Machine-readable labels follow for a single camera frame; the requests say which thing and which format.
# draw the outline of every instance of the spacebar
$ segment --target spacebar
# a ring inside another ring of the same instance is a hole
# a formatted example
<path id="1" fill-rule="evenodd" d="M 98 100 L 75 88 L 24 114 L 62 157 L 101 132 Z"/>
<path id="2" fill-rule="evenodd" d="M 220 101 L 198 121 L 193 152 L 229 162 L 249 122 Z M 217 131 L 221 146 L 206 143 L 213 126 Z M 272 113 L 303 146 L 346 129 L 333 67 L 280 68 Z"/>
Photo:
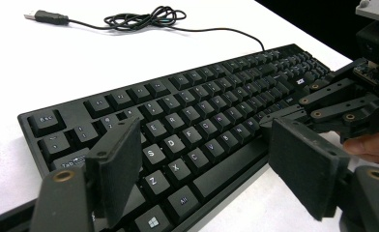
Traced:
<path id="1" fill-rule="evenodd" d="M 235 178 L 240 176 L 254 162 L 268 152 L 268 145 L 262 138 L 255 138 L 249 144 L 223 160 L 192 182 L 192 189 L 200 201 L 209 200 Z"/>

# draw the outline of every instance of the function key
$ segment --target function key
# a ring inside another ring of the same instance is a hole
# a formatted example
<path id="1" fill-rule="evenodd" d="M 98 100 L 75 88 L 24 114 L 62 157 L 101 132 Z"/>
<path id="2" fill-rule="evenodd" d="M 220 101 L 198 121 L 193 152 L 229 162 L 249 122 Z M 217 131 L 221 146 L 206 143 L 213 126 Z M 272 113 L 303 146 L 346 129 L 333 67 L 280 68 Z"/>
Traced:
<path id="1" fill-rule="evenodd" d="M 182 74 L 176 74 L 169 80 L 178 90 L 183 90 L 190 87 L 190 82 Z"/>
<path id="2" fill-rule="evenodd" d="M 160 80 L 153 80 L 151 83 L 147 84 L 146 87 L 155 99 L 170 93 Z"/>
<path id="3" fill-rule="evenodd" d="M 203 82 L 202 76 L 196 71 L 190 71 L 184 74 L 187 80 L 190 82 L 192 86 L 198 85 Z"/>
<path id="4" fill-rule="evenodd" d="M 107 98 L 117 111 L 133 105 L 130 96 L 124 90 L 113 91 Z"/>
<path id="5" fill-rule="evenodd" d="M 152 98 L 150 92 L 143 85 L 131 87 L 128 92 L 135 103 L 146 102 Z"/>
<path id="6" fill-rule="evenodd" d="M 85 101 L 84 105 L 94 119 L 100 118 L 114 111 L 104 96 L 92 97 L 90 100 Z"/>
<path id="7" fill-rule="evenodd" d="M 72 151 L 69 140 L 62 132 L 56 132 L 44 137 L 39 145 L 47 162 L 59 159 Z"/>
<path id="8" fill-rule="evenodd" d="M 58 110 L 40 110 L 30 116 L 28 121 L 36 137 L 42 137 L 66 127 Z"/>

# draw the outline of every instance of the key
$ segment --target key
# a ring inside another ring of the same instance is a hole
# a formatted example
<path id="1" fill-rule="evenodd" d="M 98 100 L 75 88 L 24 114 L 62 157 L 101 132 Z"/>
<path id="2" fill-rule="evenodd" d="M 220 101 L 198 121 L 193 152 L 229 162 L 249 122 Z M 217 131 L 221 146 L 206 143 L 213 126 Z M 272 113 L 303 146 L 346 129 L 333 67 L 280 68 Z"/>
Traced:
<path id="1" fill-rule="evenodd" d="M 170 160 L 174 160 L 180 157 L 187 151 L 186 146 L 180 140 L 177 134 L 165 138 L 160 145 Z"/>
<path id="2" fill-rule="evenodd" d="M 252 139 L 252 134 L 250 134 L 250 132 L 242 124 L 235 126 L 233 129 L 231 129 L 231 132 L 241 143 L 241 145 Z"/>
<path id="3" fill-rule="evenodd" d="M 196 110 L 192 106 L 183 109 L 180 112 L 180 115 L 183 121 L 189 127 L 196 123 L 199 123 L 202 120 L 201 116 L 198 114 L 198 112 L 196 112 Z"/>
<path id="4" fill-rule="evenodd" d="M 185 186 L 168 196 L 165 210 L 174 223 L 179 224 L 193 214 L 200 206 L 190 188 Z"/>
<path id="5" fill-rule="evenodd" d="M 258 134 L 260 129 L 258 122 L 253 118 L 248 118 L 243 122 L 244 127 L 250 132 L 252 136 Z"/>
<path id="6" fill-rule="evenodd" d="M 141 112 L 136 107 L 132 107 L 132 108 L 128 108 L 128 109 L 123 110 L 123 112 L 121 112 L 120 114 L 117 114 L 117 117 L 120 120 L 132 118 L 132 117 L 139 118 L 141 125 L 143 125 L 146 122 L 144 116 L 141 114 Z"/>
<path id="7" fill-rule="evenodd" d="M 152 99 L 150 92 L 143 85 L 136 85 L 127 91 L 135 103 L 142 103 Z"/>
<path id="8" fill-rule="evenodd" d="M 114 112 L 104 96 L 95 96 L 84 102 L 90 116 L 94 119 Z"/>
<path id="9" fill-rule="evenodd" d="M 205 143 L 201 150 L 211 163 L 219 162 L 225 155 L 225 151 L 215 139 Z"/>
<path id="10" fill-rule="evenodd" d="M 241 145 L 238 139 L 230 132 L 226 131 L 217 138 L 217 142 L 222 146 L 227 154 L 233 153 Z"/>
<path id="11" fill-rule="evenodd" d="M 159 142 L 168 136 L 168 132 L 159 120 L 148 123 L 144 127 L 145 135 L 153 142 Z"/>
<path id="12" fill-rule="evenodd" d="M 165 154 L 157 144 L 144 148 L 142 153 L 144 154 L 142 162 L 149 171 L 155 171 L 168 162 Z"/>
<path id="13" fill-rule="evenodd" d="M 243 120 L 242 114 L 235 107 L 230 107 L 224 114 L 232 125 L 237 125 Z"/>
<path id="14" fill-rule="evenodd" d="M 124 90 L 113 91 L 108 96 L 108 101 L 114 107 L 116 111 L 133 106 L 134 103 L 129 95 Z"/>
<path id="15" fill-rule="evenodd" d="M 189 91 L 196 98 L 197 102 L 202 102 L 210 98 L 210 94 L 202 86 L 195 86 Z"/>
<path id="16" fill-rule="evenodd" d="M 195 128 L 199 131 L 205 140 L 209 140 L 218 135 L 219 131 L 214 124 L 209 120 L 204 120 L 197 124 Z"/>
<path id="17" fill-rule="evenodd" d="M 196 178 L 191 184 L 191 189 L 193 189 L 197 199 L 205 202 L 232 183 L 232 180 L 249 168 L 256 160 L 265 156 L 267 151 L 268 146 L 262 140 L 255 139 Z"/>
<path id="18" fill-rule="evenodd" d="M 85 147 L 92 148 L 100 139 L 99 134 L 91 123 L 76 126 L 71 131 L 71 134 L 76 146 L 79 149 Z"/>
<path id="19" fill-rule="evenodd" d="M 141 185 L 153 203 L 171 191 L 171 186 L 159 170 L 142 179 Z"/>
<path id="20" fill-rule="evenodd" d="M 186 124 L 184 121 L 178 116 L 177 113 L 173 113 L 170 115 L 165 116 L 163 119 L 163 124 L 168 130 L 169 133 L 177 133 L 178 131 L 181 131 L 186 127 Z"/>
<path id="21" fill-rule="evenodd" d="M 180 137 L 189 149 L 197 147 L 202 143 L 202 136 L 198 133 L 198 131 L 196 131 L 194 127 L 190 127 L 181 131 Z"/>
<path id="22" fill-rule="evenodd" d="M 36 137 L 57 132 L 66 127 L 58 110 L 43 109 L 29 117 L 29 124 Z"/>
<path id="23" fill-rule="evenodd" d="M 174 75 L 169 79 L 177 90 L 183 90 L 190 87 L 190 82 L 182 74 Z"/>
<path id="24" fill-rule="evenodd" d="M 175 188 L 183 186 L 192 177 L 190 170 L 182 159 L 177 159 L 173 162 L 170 162 L 165 167 L 165 175 L 168 177 L 168 180 L 171 181 L 172 185 Z"/>
<path id="25" fill-rule="evenodd" d="M 56 170 L 59 168 L 71 167 L 71 166 L 79 166 L 81 167 L 85 162 L 85 157 L 87 153 L 90 151 L 88 148 L 81 149 L 74 153 L 71 153 L 65 157 L 61 157 L 60 159 L 56 159 L 52 164 L 52 170 Z"/>
<path id="26" fill-rule="evenodd" d="M 183 107 L 188 107 L 196 103 L 195 97 L 188 90 L 176 94 L 175 97 Z"/>
<path id="27" fill-rule="evenodd" d="M 184 160 L 194 175 L 205 172 L 211 166 L 211 163 L 199 148 L 196 148 L 195 150 L 186 154 L 184 156 Z"/>
<path id="28" fill-rule="evenodd" d="M 161 100 L 158 100 L 158 103 L 162 107 L 162 109 L 165 111 L 165 113 L 170 114 L 177 112 L 178 110 L 184 108 L 180 105 L 180 103 L 174 98 L 174 96 L 167 96 L 165 98 L 162 98 Z"/>
<path id="29" fill-rule="evenodd" d="M 166 217 L 161 207 L 156 205 L 133 222 L 131 231 L 164 232 L 171 231 L 172 228 L 173 226 L 168 217 Z"/>
<path id="30" fill-rule="evenodd" d="M 115 114 L 110 114 L 100 118 L 97 123 L 98 128 L 102 134 L 107 133 L 109 130 L 113 129 L 115 125 L 120 122 Z"/>
<path id="31" fill-rule="evenodd" d="M 228 104 L 220 96 L 215 96 L 209 100 L 210 105 L 216 112 L 222 112 L 228 108 Z"/>
<path id="32" fill-rule="evenodd" d="M 196 104 L 195 110 L 199 113 L 199 115 L 203 119 L 210 118 L 214 114 L 213 107 L 207 101 L 202 101 Z"/>
<path id="33" fill-rule="evenodd" d="M 225 115 L 223 115 L 223 113 L 215 115 L 211 119 L 211 122 L 217 127 L 218 131 L 220 132 L 227 131 L 231 127 L 231 122 Z"/>
<path id="34" fill-rule="evenodd" d="M 62 132 L 56 132 L 44 137 L 40 141 L 40 146 L 47 162 L 59 159 L 72 151 L 69 140 Z"/>
<path id="35" fill-rule="evenodd" d="M 153 96 L 153 98 L 159 98 L 169 94 L 169 90 L 165 87 L 165 85 L 160 80 L 153 80 L 149 84 L 145 85 Z"/>
<path id="36" fill-rule="evenodd" d="M 191 86 L 198 85 L 203 82 L 203 78 L 196 71 L 190 71 L 184 74 Z"/>
<path id="37" fill-rule="evenodd" d="M 165 115 L 161 106 L 156 101 L 145 102 L 139 108 L 144 114 L 145 118 L 150 122 Z"/>

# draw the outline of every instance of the keycap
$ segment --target keycap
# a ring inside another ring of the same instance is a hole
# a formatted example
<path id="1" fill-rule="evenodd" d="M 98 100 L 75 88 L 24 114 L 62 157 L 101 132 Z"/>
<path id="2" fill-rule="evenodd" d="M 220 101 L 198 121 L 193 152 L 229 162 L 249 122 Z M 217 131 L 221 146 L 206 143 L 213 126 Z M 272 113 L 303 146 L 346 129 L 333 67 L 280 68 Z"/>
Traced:
<path id="1" fill-rule="evenodd" d="M 108 96 L 108 101 L 116 111 L 133 106 L 132 99 L 125 90 L 112 91 Z"/>
<path id="2" fill-rule="evenodd" d="M 197 147 L 202 143 L 202 136 L 198 133 L 198 131 L 196 131 L 194 127 L 190 127 L 181 131 L 180 137 L 189 149 Z"/>
<path id="3" fill-rule="evenodd" d="M 210 118 L 215 112 L 213 107 L 207 101 L 202 101 L 196 104 L 194 108 L 203 119 Z"/>
<path id="4" fill-rule="evenodd" d="M 188 90 L 185 90 L 183 92 L 176 94 L 175 98 L 177 98 L 178 102 L 183 107 L 188 107 L 188 106 L 196 103 L 195 97 Z"/>
<path id="5" fill-rule="evenodd" d="M 226 131 L 219 135 L 217 142 L 227 154 L 233 153 L 241 145 L 238 139 L 230 131 Z"/>
<path id="6" fill-rule="evenodd" d="M 244 149 L 251 149 L 253 152 L 244 152 Z M 201 202 L 205 202 L 214 197 L 222 188 L 231 183 L 239 173 L 265 155 L 266 152 L 267 145 L 256 139 L 196 178 L 192 182 L 191 189 Z"/>
<path id="7" fill-rule="evenodd" d="M 72 138 L 80 149 L 85 147 L 92 148 L 99 141 L 100 136 L 91 123 L 85 123 L 73 128 Z"/>
<path id="8" fill-rule="evenodd" d="M 190 82 L 182 74 L 176 74 L 169 79 L 177 90 L 187 89 L 191 86 Z"/>
<path id="9" fill-rule="evenodd" d="M 157 144 L 144 148 L 142 153 L 144 154 L 142 162 L 150 171 L 155 171 L 168 163 L 168 159 Z"/>
<path id="10" fill-rule="evenodd" d="M 220 132 L 226 131 L 231 127 L 231 122 L 225 115 L 223 115 L 223 113 L 215 115 L 211 119 L 211 122 L 217 127 L 218 131 Z"/>
<path id="11" fill-rule="evenodd" d="M 94 119 L 100 118 L 106 114 L 114 112 L 104 96 L 91 97 L 88 101 L 84 102 L 90 116 Z"/>
<path id="12" fill-rule="evenodd" d="M 153 203 L 166 196 L 172 190 L 168 181 L 159 170 L 141 180 L 141 185 Z"/>
<path id="13" fill-rule="evenodd" d="M 186 184 L 192 176 L 182 159 L 176 159 L 170 162 L 164 170 L 166 177 L 175 188 Z"/>
<path id="14" fill-rule="evenodd" d="M 85 156 L 89 151 L 90 149 L 84 148 L 74 153 L 71 153 L 65 157 L 61 157 L 60 159 L 55 159 L 54 162 L 51 164 L 51 168 L 52 170 L 55 170 L 71 166 L 81 167 L 84 164 Z"/>
<path id="15" fill-rule="evenodd" d="M 174 160 L 180 157 L 187 151 L 186 146 L 180 140 L 177 134 L 165 138 L 160 143 L 160 145 L 162 147 L 162 150 L 165 152 L 165 154 L 168 156 L 170 160 Z"/>
<path id="16" fill-rule="evenodd" d="M 153 80 L 149 84 L 145 85 L 153 96 L 153 98 L 159 98 L 168 95 L 170 92 L 160 80 Z"/>
<path id="17" fill-rule="evenodd" d="M 219 134 L 217 127 L 214 126 L 214 124 L 209 119 L 200 122 L 195 126 L 195 128 L 198 130 L 204 140 L 210 140 Z"/>
<path id="18" fill-rule="evenodd" d="M 159 142 L 168 136 L 168 132 L 162 125 L 160 120 L 155 120 L 145 125 L 144 127 L 145 135 L 152 142 Z"/>
<path id="19" fill-rule="evenodd" d="M 29 117 L 29 124 L 36 137 L 57 132 L 66 126 L 58 110 L 43 109 Z"/>
<path id="20" fill-rule="evenodd" d="M 161 106 L 156 101 L 147 101 L 140 106 L 142 114 L 148 121 L 154 121 L 156 119 L 165 116 L 164 111 Z"/>
<path id="21" fill-rule="evenodd" d="M 174 223 L 181 223 L 188 216 L 193 214 L 200 206 L 200 203 L 190 188 L 185 186 L 168 196 L 165 204 L 165 210 Z"/>
<path id="22" fill-rule="evenodd" d="M 205 156 L 208 158 L 208 160 L 211 163 L 217 163 L 225 155 L 225 151 L 223 150 L 223 148 L 218 144 L 218 142 L 215 139 L 205 143 L 201 147 L 201 151 L 204 152 Z"/>
<path id="23" fill-rule="evenodd" d="M 135 103 L 142 103 L 152 99 L 150 92 L 143 85 L 131 87 L 128 93 Z"/>
<path id="24" fill-rule="evenodd" d="M 205 172 L 211 166 L 211 163 L 199 148 L 186 154 L 184 160 L 194 175 Z"/>
<path id="25" fill-rule="evenodd" d="M 202 120 L 201 116 L 192 106 L 181 110 L 180 115 L 187 126 L 192 126 Z"/>
<path id="26" fill-rule="evenodd" d="M 158 103 L 165 111 L 165 113 L 170 114 L 173 112 L 177 112 L 178 110 L 184 108 L 180 103 L 174 98 L 174 96 L 167 96 L 158 100 Z"/>
<path id="27" fill-rule="evenodd" d="M 172 230 L 173 226 L 159 205 L 138 217 L 131 227 L 131 231 L 164 232 Z"/>
<path id="28" fill-rule="evenodd" d="M 177 113 L 172 113 L 170 115 L 165 116 L 162 122 L 165 128 L 171 134 L 177 133 L 178 131 L 181 131 L 186 127 L 186 124 L 181 119 L 181 117 L 178 116 Z"/>
<path id="29" fill-rule="evenodd" d="M 62 132 L 55 132 L 44 137 L 40 141 L 40 146 L 47 162 L 52 162 L 64 155 L 68 155 L 73 150 L 69 140 Z"/>

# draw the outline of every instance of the finger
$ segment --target finger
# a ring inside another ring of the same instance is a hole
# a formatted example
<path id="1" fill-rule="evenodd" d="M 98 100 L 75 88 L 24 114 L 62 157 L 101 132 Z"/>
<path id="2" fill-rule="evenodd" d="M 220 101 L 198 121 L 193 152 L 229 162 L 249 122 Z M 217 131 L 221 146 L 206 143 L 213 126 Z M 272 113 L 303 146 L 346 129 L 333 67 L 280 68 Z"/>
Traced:
<path id="1" fill-rule="evenodd" d="M 373 135 L 363 135 L 348 139 L 343 143 L 343 149 L 352 155 L 374 154 L 379 152 L 379 132 Z"/>
<path id="2" fill-rule="evenodd" d="M 361 158 L 362 160 L 379 163 L 379 156 L 375 156 L 371 154 L 360 154 L 360 155 L 357 155 L 357 157 Z"/>

